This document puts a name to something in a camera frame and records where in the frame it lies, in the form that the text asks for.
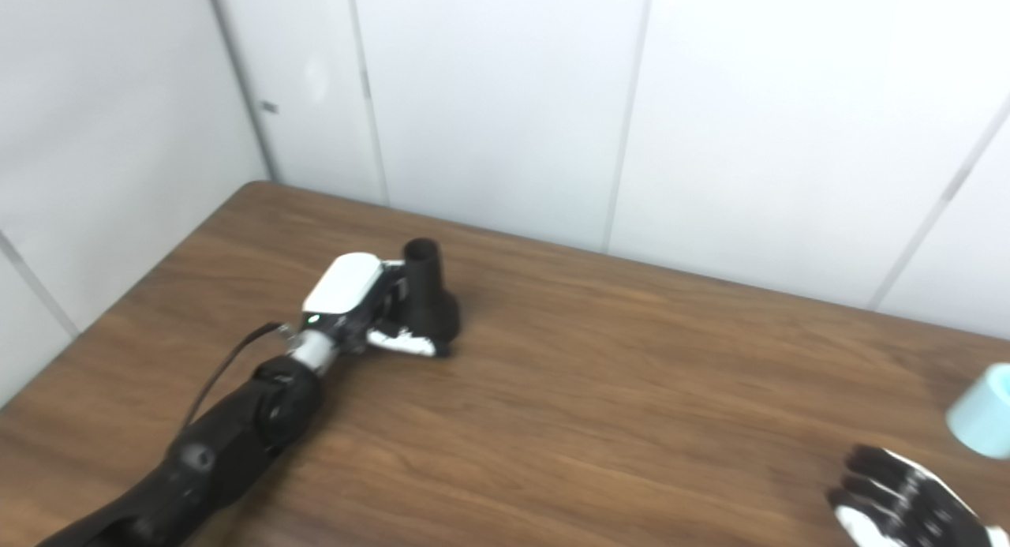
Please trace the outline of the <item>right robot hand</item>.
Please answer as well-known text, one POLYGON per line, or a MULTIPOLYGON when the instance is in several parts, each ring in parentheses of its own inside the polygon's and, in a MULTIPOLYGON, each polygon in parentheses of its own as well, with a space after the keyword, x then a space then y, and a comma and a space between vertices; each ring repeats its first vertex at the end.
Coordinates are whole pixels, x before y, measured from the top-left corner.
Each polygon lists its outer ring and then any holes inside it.
POLYGON ((924 466, 886 448, 855 445, 845 474, 825 494, 856 546, 1006 546, 1008 532, 987 526, 924 466))

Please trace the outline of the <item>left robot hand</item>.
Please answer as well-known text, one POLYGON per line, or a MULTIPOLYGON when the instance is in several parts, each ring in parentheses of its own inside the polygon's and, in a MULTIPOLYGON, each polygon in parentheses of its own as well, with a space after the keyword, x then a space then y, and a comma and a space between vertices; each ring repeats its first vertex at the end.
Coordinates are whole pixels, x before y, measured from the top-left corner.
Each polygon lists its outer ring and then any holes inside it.
POLYGON ((444 343, 412 331, 400 316, 407 295, 404 266, 404 260, 382 260, 374 253, 344 253, 333 260, 303 302, 292 355, 316 369, 368 347, 447 355, 444 343))

